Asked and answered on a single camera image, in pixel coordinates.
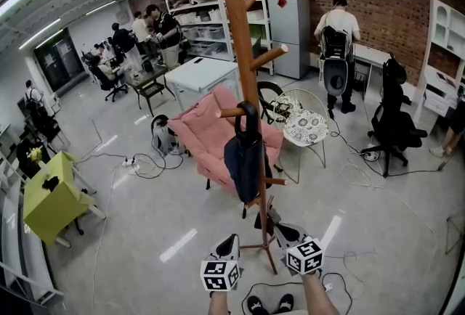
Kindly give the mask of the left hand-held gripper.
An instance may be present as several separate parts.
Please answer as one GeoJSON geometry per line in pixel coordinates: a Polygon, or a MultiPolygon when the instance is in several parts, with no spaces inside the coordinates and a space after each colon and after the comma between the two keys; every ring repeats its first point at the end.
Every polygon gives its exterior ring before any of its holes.
{"type": "MultiPolygon", "coordinates": [[[[208,257],[239,257],[240,240],[237,234],[231,234],[225,240],[215,242],[208,257]]],[[[229,292],[234,290],[240,279],[237,260],[205,260],[201,262],[201,282],[205,291],[229,292]]]]}

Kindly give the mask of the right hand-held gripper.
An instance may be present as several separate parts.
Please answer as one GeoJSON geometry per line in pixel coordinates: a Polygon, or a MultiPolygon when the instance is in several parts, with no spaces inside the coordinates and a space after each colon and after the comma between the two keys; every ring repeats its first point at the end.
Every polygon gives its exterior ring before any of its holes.
{"type": "Polygon", "coordinates": [[[274,225],[274,233],[280,247],[290,247],[285,250],[282,262],[291,275],[314,274],[321,270],[324,250],[318,239],[310,238],[301,227],[293,224],[278,223],[274,225]]]}

